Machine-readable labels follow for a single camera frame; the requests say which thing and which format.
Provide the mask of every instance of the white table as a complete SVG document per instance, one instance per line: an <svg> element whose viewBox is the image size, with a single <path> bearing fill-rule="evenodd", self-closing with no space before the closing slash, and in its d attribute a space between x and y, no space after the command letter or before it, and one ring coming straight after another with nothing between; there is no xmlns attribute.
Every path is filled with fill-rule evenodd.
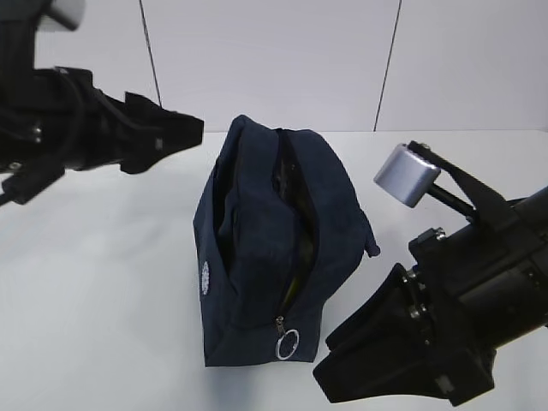
<svg viewBox="0 0 548 411"><path fill-rule="evenodd" d="M542 133L325 137L347 166L383 254L365 260L327 304L323 337L394 263L413 264L409 241L431 227L450 233L464 224L434 200L410 210L372 183L397 143L425 141L508 198L548 184ZM452 409L398 396L333 407L308 364L204 368L192 218L222 141L208 134L202 147L143 176L116 167L70 173L31 204L0 210L0 409ZM547 346L542 330L501 349L496 390L461 409L544 410ZM318 360L326 354L322 343Z"/></svg>

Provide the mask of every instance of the navy blue pouch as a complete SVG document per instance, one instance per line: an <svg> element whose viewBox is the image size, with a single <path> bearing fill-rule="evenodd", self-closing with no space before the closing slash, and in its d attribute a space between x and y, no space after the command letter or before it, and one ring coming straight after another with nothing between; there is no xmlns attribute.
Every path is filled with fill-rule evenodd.
<svg viewBox="0 0 548 411"><path fill-rule="evenodd" d="M313 362L322 310L379 255L343 164L309 130L240 116L194 218L206 366Z"/></svg>

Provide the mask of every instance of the zipper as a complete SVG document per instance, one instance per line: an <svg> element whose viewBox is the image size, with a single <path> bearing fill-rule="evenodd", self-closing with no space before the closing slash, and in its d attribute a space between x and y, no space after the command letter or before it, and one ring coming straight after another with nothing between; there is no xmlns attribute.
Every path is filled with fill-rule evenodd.
<svg viewBox="0 0 548 411"><path fill-rule="evenodd" d="M294 147L291 145L287 132L277 130L279 137L279 152L274 172L273 184L282 201L295 214L295 247L293 264L283 286L277 314L274 318L281 341L289 334L297 331L286 331L284 327L287 314L300 297L307 285L314 267L318 251L318 233L316 230L316 211L308 191L301 166L297 161Z"/></svg>

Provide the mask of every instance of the white wall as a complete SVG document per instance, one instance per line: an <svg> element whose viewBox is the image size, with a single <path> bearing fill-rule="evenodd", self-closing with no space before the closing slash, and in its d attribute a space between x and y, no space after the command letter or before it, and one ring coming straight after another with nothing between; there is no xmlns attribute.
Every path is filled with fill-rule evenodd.
<svg viewBox="0 0 548 411"><path fill-rule="evenodd" d="M403 0L379 130L548 128L545 0Z"/></svg>

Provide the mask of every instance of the metal cylinder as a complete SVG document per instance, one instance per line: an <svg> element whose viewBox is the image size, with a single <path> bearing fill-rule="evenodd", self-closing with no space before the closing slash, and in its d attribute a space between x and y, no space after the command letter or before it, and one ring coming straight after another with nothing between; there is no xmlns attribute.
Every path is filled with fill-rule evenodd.
<svg viewBox="0 0 548 411"><path fill-rule="evenodd" d="M39 29L46 32L76 30L86 11L86 0L53 0Z"/></svg>

